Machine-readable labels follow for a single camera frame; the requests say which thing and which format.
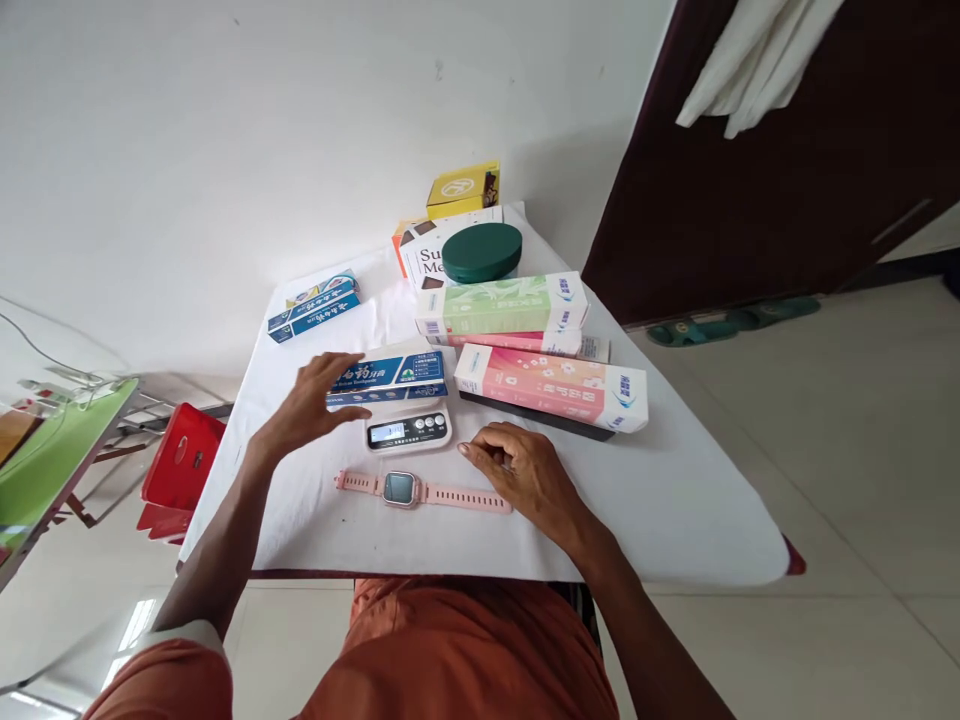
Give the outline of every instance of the hand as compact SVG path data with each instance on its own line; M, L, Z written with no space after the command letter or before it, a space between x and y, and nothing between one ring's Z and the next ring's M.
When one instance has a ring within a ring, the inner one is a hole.
M458 449L504 500L568 554L575 552L585 530L599 522L545 435L513 423L490 423Z
M300 368L287 399L254 435L256 445L279 461L338 425L370 417L370 411L362 407L336 412L327 409L327 392L348 367L362 358L363 353L324 353Z

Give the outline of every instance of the white tablecloth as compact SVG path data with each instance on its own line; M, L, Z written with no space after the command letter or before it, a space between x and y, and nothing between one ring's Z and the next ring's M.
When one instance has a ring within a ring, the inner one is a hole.
M568 269L520 208L505 208L504 219L523 233L520 275ZM247 441L289 392L300 366L328 350L367 350L417 335L416 295L389 245L285 283L274 292L264 319L281 311L285 298L347 267L357 273L362 305L281 345L263 333L258 337L181 559L196 546L240 467ZM337 472L349 468L405 470L428 482L489 489L456 443L470 440L488 422L509 419L554 441L581 495L645 580L756 585L782 576L788 552L756 492L592 292L590 297L585 332L611 340L613 363L647 371L647 427L599 443L505 416L460 400L448 365L453 441L423 454L374 457L365 449L362 425L352 423L293 453L273 479L254 569L579 580L566 555L517 512L396 510L334 487Z

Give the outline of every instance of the orange shirt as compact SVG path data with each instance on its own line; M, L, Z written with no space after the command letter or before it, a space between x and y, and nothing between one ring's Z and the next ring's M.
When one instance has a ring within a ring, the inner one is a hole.
M144 650L87 717L229 718L221 655L188 640ZM360 580L337 661L302 718L615 718L603 661L543 583Z

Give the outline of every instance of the green table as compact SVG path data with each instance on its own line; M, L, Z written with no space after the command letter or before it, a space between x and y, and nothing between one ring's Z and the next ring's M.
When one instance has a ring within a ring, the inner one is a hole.
M0 591L127 414L139 386L132 378L88 407L69 403L0 469L0 545L10 552L0 564Z

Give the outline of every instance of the box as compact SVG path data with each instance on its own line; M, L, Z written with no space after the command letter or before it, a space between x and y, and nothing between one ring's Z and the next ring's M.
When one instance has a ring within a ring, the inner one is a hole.
M393 246L400 261L403 276L420 289L456 285L443 272L441 252L444 243L455 233L471 225L502 223L503 208L500 206L434 220L415 220L393 236Z
M583 327L590 303L580 273L565 272L421 290L421 335L566 332Z
M300 335L359 305L359 288L353 275L337 277L340 278L338 283L331 285L330 282L334 279L331 278L323 284L323 287L327 288L323 291L314 292L321 287L319 285L310 288L304 293L309 295L309 300L267 320L267 334L278 343L286 342L295 335Z
M576 357L583 342L583 334L579 330L567 330L562 333L530 332L530 333L487 333L485 335L430 335L427 340L433 345L449 345L463 347L467 343L474 345L490 345L491 347L513 348L527 350L546 355L560 355L562 357Z
M544 355L575 357L579 360L610 362L610 341L584 335L580 330L562 333L488 333L485 335L430 335L432 345L463 347L468 342L474 345L506 347L514 350L539 352Z
M468 343L457 388L615 432L647 424L643 370Z
M467 402L483 405L485 407L499 410L500 412L505 412L510 415L517 415L519 417L526 418L527 420L533 420L534 422L555 427L557 430L563 430L565 432L572 432L576 435L582 435L583 437L590 438L591 440L606 442L616 435L613 430L605 430L597 427L596 425L587 425L586 423L571 420L570 418L563 417L562 415L551 415L550 413L545 413L542 410L533 410L531 408L521 407L520 405L511 405L510 403L505 403L503 400L485 398L483 395L474 395L473 393L463 392L463 390L459 392L459 395Z
M335 288L337 285L343 282L346 282L348 280L350 280L351 282L354 283L354 285L356 285L357 279L354 277L352 270L345 270L339 275L334 275L332 278L330 278L326 282L320 283L319 285L314 285L313 287L304 290L302 293L300 293L296 297L287 298L287 309L289 310L290 308L296 307L302 302L311 300L317 297L317 295L320 295L321 293L324 293L327 290L331 290Z
M431 220L460 213L483 210L498 204L500 198L500 162L444 173L433 181L427 198L427 217Z
M364 359L348 368L327 393L327 405L412 400L447 394L439 350Z

